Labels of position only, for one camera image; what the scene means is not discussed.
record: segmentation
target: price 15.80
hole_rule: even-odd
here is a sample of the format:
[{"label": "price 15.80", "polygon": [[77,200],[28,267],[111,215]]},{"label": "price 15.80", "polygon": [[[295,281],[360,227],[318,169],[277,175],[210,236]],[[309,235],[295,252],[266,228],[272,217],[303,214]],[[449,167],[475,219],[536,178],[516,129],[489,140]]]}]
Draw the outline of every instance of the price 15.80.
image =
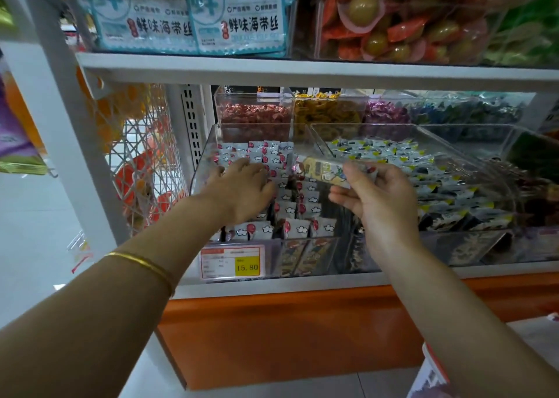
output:
[{"label": "price 15.80", "polygon": [[260,275],[259,256],[238,256],[235,258],[236,276],[258,276]]}]

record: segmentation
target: white metal shelf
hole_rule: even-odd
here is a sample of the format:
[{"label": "white metal shelf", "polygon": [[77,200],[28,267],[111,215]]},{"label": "white metal shelf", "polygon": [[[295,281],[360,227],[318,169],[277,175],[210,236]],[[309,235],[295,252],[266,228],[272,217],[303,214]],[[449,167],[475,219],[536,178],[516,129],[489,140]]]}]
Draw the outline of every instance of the white metal shelf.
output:
[{"label": "white metal shelf", "polygon": [[555,92],[559,69],[454,67],[80,53],[79,63],[105,81],[321,87]]}]

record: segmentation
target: orange shelf base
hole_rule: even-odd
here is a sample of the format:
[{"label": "orange shelf base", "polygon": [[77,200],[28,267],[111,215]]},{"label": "orange shelf base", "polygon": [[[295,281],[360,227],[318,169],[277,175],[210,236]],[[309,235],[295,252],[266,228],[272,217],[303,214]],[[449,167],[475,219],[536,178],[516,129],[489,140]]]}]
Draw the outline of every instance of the orange shelf base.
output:
[{"label": "orange shelf base", "polygon": [[[559,273],[465,281],[503,321],[559,309]],[[420,365],[391,286],[171,300],[158,327],[190,389]]]}]

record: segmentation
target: floor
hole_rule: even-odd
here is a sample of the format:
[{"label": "floor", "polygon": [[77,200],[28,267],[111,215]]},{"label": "floor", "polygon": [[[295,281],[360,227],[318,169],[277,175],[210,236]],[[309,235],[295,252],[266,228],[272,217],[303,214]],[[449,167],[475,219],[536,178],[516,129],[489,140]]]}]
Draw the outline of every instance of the floor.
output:
[{"label": "floor", "polygon": [[[0,327],[72,280],[66,246],[79,222],[58,179],[0,173]],[[147,353],[121,398],[403,398],[419,368],[356,373],[243,388],[184,391],[166,381]]]}]

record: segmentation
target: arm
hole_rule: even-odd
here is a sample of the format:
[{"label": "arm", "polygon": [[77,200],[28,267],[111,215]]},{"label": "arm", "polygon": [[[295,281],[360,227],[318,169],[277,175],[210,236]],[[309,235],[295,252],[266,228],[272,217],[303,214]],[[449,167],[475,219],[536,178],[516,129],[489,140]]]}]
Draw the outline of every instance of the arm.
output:
[{"label": "arm", "polygon": [[329,197],[362,220],[371,255],[460,396],[556,396],[559,373],[422,245],[415,192],[402,171],[378,168],[375,185],[344,166],[352,190],[333,187]]},{"label": "arm", "polygon": [[[178,283],[217,230],[269,203],[274,184],[265,185],[262,167],[242,159],[223,176],[215,172],[200,195],[182,199],[117,251],[151,260]],[[0,330],[2,395],[117,397],[168,299],[151,270],[103,258]]]}]

